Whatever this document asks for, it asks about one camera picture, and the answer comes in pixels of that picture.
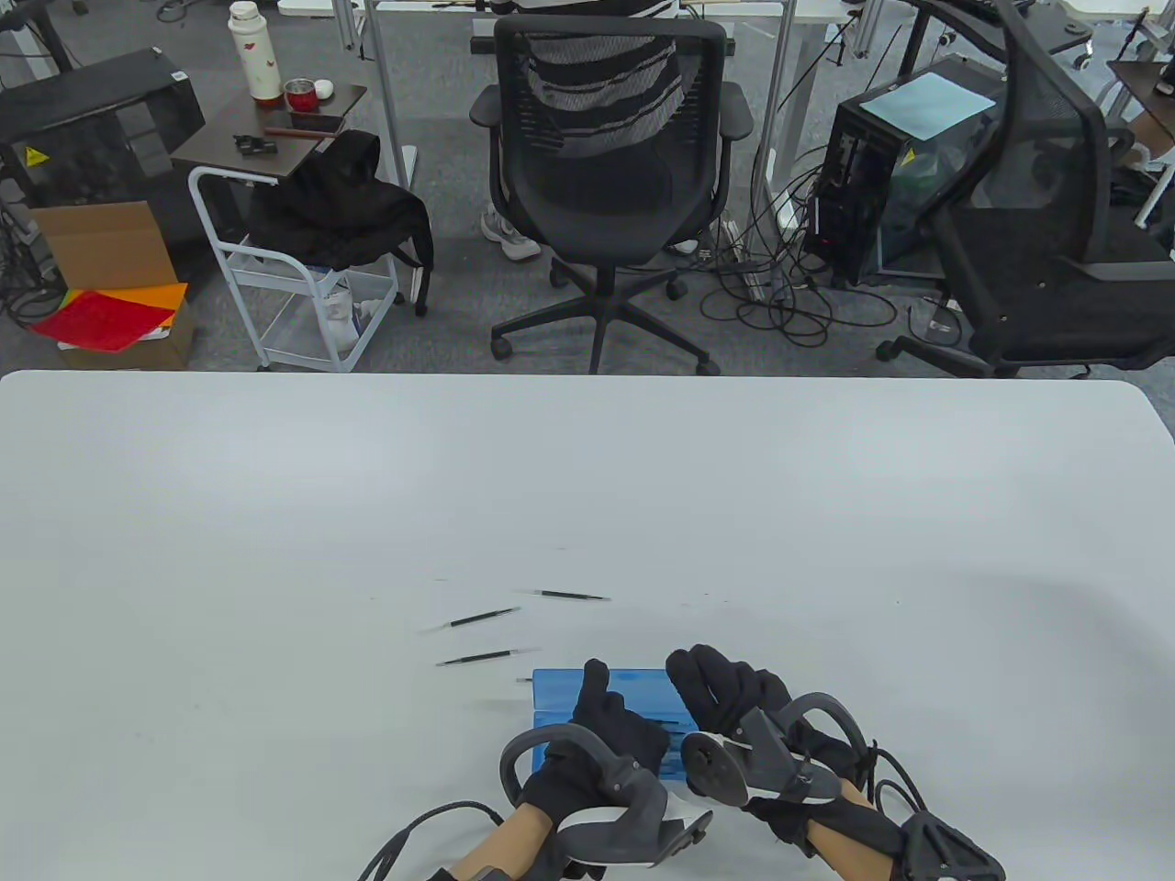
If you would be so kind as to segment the person's left hand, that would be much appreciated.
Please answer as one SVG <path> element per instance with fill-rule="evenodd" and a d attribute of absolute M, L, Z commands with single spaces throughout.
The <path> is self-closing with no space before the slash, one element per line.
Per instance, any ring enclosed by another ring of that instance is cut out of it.
<path fill-rule="evenodd" d="M 600 659 L 583 667 L 583 681 L 571 722 L 590 729 L 618 756 L 630 756 L 658 776 L 670 737 L 654 722 L 627 709 L 622 693 L 610 690 L 611 672 Z M 599 764 L 580 746 L 555 740 L 546 746 L 540 769 L 521 789 L 521 805 L 533 806 L 553 826 L 577 811 L 611 805 Z"/>

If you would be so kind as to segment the person's right hand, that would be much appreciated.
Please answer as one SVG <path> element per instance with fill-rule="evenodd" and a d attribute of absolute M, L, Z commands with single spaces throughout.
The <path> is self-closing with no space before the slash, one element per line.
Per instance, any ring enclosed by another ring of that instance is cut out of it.
<path fill-rule="evenodd" d="M 732 663 L 705 643 L 672 651 L 665 671 L 698 729 L 743 740 L 743 717 L 751 709 L 784 709 L 790 702 L 783 680 L 748 663 Z M 857 752 L 842 740 L 795 722 L 785 737 L 788 749 L 825 764 L 835 775 L 854 785 Z M 846 801 L 804 807 L 780 798 L 752 798 L 743 811 L 776 833 L 781 841 L 801 848 L 807 856 L 861 852 L 867 858 L 897 858 L 902 848 L 898 827 L 878 818 L 870 805 L 848 807 Z"/>

